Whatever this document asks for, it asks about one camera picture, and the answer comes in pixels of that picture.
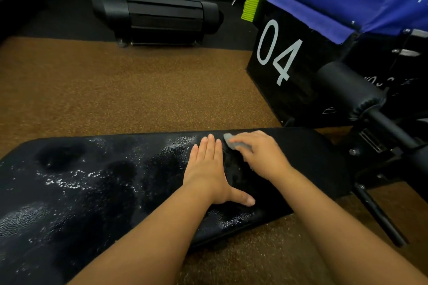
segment person's left arm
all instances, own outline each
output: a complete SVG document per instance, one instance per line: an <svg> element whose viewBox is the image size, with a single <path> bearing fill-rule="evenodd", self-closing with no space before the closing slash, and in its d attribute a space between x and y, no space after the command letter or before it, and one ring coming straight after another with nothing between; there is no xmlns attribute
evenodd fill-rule
<svg viewBox="0 0 428 285"><path fill-rule="evenodd" d="M229 186L221 141L210 134L190 153L183 186L86 266L68 285L174 284L190 242L211 204L254 198Z"/></svg>

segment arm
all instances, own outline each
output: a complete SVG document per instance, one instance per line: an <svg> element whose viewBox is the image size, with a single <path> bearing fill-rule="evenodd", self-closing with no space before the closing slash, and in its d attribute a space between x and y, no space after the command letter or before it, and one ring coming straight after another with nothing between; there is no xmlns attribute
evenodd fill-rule
<svg viewBox="0 0 428 285"><path fill-rule="evenodd" d="M190 153L183 186L139 225L86 266L69 285L174 284L190 242L211 204L254 199L232 188L221 141L210 134Z"/></svg>
<svg viewBox="0 0 428 285"><path fill-rule="evenodd" d="M262 131L242 133L230 142L251 168L268 179L303 222L340 284L428 284L428 278L363 224L293 169L275 140Z"/></svg>

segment person's left hand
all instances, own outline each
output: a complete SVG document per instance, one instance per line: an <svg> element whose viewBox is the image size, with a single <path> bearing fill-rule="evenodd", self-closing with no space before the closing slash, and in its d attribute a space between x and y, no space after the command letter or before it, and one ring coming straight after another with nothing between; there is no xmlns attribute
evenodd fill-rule
<svg viewBox="0 0 428 285"><path fill-rule="evenodd" d="M195 144L190 152L183 185L190 183L199 183L201 187L206 187L212 196L213 204L227 201L246 206L255 204L252 196L228 184L223 169L221 141L220 139L215 141L212 134L203 137L199 147Z"/></svg>

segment person's right hand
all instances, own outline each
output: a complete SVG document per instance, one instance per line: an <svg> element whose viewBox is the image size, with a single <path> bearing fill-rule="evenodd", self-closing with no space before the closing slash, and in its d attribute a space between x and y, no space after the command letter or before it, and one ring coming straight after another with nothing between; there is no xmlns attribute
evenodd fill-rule
<svg viewBox="0 0 428 285"><path fill-rule="evenodd" d="M229 142L244 142L250 145L252 151L239 146L236 149L251 169L272 183L293 169L275 139L263 131L240 133Z"/></svg>

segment fingernail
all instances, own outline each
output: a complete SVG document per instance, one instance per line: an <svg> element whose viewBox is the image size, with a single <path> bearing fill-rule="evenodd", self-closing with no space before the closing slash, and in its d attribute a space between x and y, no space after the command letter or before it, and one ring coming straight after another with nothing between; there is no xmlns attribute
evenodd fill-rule
<svg viewBox="0 0 428 285"><path fill-rule="evenodd" d="M255 204L255 199L252 196L248 196L246 206L253 206Z"/></svg>

